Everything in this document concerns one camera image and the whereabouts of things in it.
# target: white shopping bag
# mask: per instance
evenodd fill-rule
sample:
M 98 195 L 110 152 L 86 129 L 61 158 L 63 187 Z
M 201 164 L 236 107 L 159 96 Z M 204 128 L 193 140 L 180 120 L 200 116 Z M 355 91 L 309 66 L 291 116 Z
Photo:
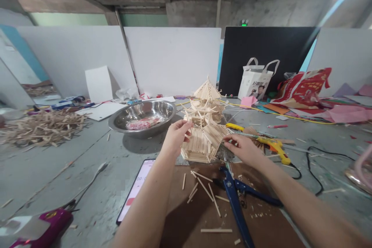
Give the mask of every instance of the white shopping bag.
M 276 62 L 275 72 L 268 71 L 267 67 Z M 254 96 L 256 99 L 261 100 L 264 97 L 271 77 L 275 75 L 278 69 L 279 63 L 279 60 L 274 60 L 265 67 L 263 65 L 258 65 L 257 59 L 252 57 L 248 61 L 247 66 L 243 67 L 243 78 L 241 79 L 238 98 L 242 99 L 243 97 Z

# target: black board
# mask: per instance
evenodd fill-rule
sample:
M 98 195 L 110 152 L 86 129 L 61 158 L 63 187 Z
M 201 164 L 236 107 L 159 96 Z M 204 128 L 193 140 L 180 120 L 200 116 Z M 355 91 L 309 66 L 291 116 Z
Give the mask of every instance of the black board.
M 285 72 L 298 72 L 319 33 L 318 27 L 226 27 L 219 89 L 221 94 L 237 96 L 243 66 L 251 57 L 259 65 L 279 59 L 280 65 L 271 78 L 266 94 L 277 91 Z

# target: plier handle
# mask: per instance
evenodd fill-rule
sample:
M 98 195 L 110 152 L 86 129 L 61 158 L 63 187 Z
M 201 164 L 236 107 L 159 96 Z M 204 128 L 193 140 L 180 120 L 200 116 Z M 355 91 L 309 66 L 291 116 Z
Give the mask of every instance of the plier handle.
M 246 248 L 255 248 L 255 245 L 253 243 L 252 237 L 249 233 L 247 223 L 245 222 L 244 215 L 241 211 L 240 202 L 238 198 L 237 191 L 240 191 L 241 193 L 248 193 L 251 194 L 263 201 L 266 201 L 267 203 L 275 206 L 282 206 L 280 200 L 274 199 L 270 196 L 267 196 L 265 194 L 262 194 L 256 190 L 254 190 L 252 187 L 248 186 L 247 184 L 237 180 L 233 179 L 229 170 L 226 167 L 220 167 L 220 171 L 224 172 L 226 175 L 226 178 L 224 179 L 224 186 L 226 190 L 226 194 L 229 198 L 231 209 L 233 210 L 235 221 L 238 225 L 240 234 L 243 238 L 243 243 Z

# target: smartphone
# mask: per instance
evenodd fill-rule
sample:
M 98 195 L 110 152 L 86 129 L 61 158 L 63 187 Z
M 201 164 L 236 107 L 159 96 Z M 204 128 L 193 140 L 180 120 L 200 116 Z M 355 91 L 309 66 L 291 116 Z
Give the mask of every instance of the smartphone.
M 135 197 L 137 196 L 138 192 L 140 191 L 144 181 L 146 180 L 146 176 L 150 171 L 152 165 L 154 164 L 155 159 L 151 160 L 144 160 L 142 163 L 141 168 L 137 174 L 136 180 L 134 181 L 131 190 L 129 191 L 129 195 L 127 196 L 123 207 L 119 213 L 118 218 L 116 219 L 116 224 L 120 225 L 121 221 L 123 221 L 125 215 L 127 214 L 131 204 L 133 203 Z

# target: pink package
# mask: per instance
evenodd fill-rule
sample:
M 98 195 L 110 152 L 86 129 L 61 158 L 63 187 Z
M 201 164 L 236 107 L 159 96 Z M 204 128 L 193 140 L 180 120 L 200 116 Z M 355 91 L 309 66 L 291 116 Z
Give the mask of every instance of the pink package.
M 150 116 L 140 120 L 130 121 L 126 124 L 126 128 L 128 130 L 144 130 L 163 121 L 164 118 L 161 116 Z

